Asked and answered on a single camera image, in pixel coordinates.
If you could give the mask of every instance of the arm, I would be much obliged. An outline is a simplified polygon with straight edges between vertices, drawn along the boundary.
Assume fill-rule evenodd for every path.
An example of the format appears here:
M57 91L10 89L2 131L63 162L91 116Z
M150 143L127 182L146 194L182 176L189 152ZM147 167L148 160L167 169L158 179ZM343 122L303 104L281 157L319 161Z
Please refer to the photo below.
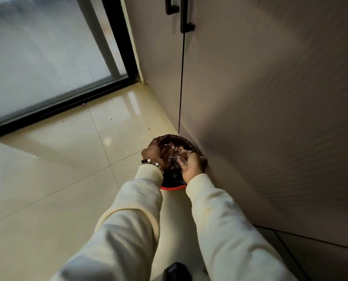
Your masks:
M99 219L91 239L52 280L148 281L160 236L162 180L159 168L140 165L135 179L121 187Z
M180 164L183 178L189 182L186 193L192 202L200 250L210 279L296 280L230 195L216 189L200 170L199 161L197 170L191 169L192 156L197 154L189 155L188 161Z

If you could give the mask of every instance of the door handle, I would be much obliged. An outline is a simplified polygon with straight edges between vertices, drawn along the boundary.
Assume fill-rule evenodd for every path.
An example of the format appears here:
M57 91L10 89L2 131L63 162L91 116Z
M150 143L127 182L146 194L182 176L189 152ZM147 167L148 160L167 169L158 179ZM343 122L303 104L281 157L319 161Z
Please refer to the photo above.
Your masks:
M171 15L179 12L179 7L177 5L172 5L171 0L165 0L166 14Z
M183 34L195 30L193 23L187 23L187 14L188 0L180 0L180 32Z

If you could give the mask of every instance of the glass panel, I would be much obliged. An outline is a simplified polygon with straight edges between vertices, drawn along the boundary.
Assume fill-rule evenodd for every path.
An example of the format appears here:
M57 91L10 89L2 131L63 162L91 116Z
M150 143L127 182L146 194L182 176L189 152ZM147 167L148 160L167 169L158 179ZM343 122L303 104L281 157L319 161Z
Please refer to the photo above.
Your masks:
M92 1L121 75L110 73L77 0L0 0L0 123L124 77L102 2Z

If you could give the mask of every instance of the bracelet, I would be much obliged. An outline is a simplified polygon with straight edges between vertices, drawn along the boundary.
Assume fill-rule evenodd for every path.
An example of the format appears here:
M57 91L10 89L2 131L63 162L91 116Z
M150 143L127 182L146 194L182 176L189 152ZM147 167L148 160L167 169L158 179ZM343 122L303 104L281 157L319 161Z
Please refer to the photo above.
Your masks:
M141 165L143 164L151 164L151 165L155 165L156 167L158 167L160 169L160 171L162 172L163 174L163 170L162 170L162 166L160 166L160 164L158 164L157 162L154 162L152 161L151 159L144 159L144 160L141 160Z

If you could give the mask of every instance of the black door frame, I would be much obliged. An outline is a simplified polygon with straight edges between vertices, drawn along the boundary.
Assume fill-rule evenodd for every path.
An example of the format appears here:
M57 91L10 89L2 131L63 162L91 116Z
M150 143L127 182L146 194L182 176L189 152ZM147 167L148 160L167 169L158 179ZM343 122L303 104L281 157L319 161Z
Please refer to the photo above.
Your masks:
M127 75L124 78L116 80L106 86L94 89L88 93L80 94L70 98L69 100L56 103L27 116L18 118L12 122L8 122L0 126L0 136L39 122L45 118L49 118L68 109L80 106L91 100L132 85L140 80L132 43L127 24L125 22L125 16L123 14L122 4L120 0L102 0L102 3L109 19L110 27L114 34L115 42L121 54Z

